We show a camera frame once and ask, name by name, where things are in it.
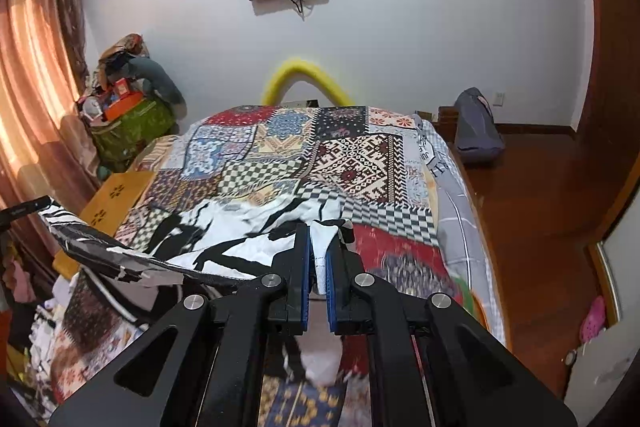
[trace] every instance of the silver bolt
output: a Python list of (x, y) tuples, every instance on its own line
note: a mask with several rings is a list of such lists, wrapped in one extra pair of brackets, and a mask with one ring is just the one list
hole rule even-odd
[(444, 293), (436, 293), (436, 295), (431, 297), (431, 302), (436, 308), (448, 308), (451, 306), (451, 297)]
[(355, 278), (358, 286), (371, 286), (375, 281), (370, 273), (358, 273)]
[(280, 277), (277, 273), (268, 273), (267, 275), (262, 276), (262, 285), (267, 286), (267, 288), (276, 287), (281, 282), (282, 277)]
[(187, 298), (185, 298), (184, 301), (182, 301), (182, 304), (188, 310), (197, 310), (198, 308), (201, 308), (202, 305), (204, 304), (204, 297), (198, 294), (189, 295)]

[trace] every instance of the curtain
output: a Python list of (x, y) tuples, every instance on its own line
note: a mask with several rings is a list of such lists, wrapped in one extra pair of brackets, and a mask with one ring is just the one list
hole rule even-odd
[[(77, 98), (56, 0), (0, 0), (0, 206), (49, 194), (78, 213), (94, 195), (98, 160)], [(12, 230), (51, 270), (59, 247), (40, 219)]]
[(74, 72), (76, 86), (82, 94), (89, 70), (84, 60), (84, 13), (82, 0), (56, 0), (58, 16), (65, 41), (66, 54)]

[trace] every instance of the gray bed sheet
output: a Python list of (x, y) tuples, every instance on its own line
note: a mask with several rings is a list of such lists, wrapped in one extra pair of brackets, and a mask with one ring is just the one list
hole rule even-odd
[(422, 137), (433, 148), (433, 158), (427, 166), (438, 188), (438, 242), (443, 261), (452, 274), (465, 280), (482, 304), (491, 334), (506, 345), (494, 270), (471, 209), (468, 187), (450, 156), (449, 147), (431, 122), (417, 115), (414, 118)]

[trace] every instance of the black and white checkered pattern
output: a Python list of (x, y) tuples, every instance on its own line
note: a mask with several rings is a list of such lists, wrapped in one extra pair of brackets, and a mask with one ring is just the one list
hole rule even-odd
[(170, 215), (170, 212), (161, 208), (150, 209), (145, 224), (136, 232), (136, 236), (131, 241), (129, 248), (140, 252), (145, 251), (158, 225)]
[(370, 225), (391, 235), (399, 235), (425, 245), (438, 246), (433, 217), (427, 208), (406, 204), (367, 203), (346, 195), (339, 189), (306, 184), (298, 189), (303, 199), (338, 200), (343, 219)]
[(228, 162), (222, 171), (222, 179), (218, 183), (218, 194), (231, 194), (249, 185), (264, 185), (283, 178), (291, 178), (292, 173), (301, 165), (302, 160), (288, 160), (282, 163)]

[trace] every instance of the green bag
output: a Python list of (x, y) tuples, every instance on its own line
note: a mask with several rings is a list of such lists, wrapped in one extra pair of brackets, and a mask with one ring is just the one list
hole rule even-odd
[(174, 115), (158, 99), (142, 100), (104, 127), (91, 127), (100, 163), (124, 172), (149, 142), (169, 134)]

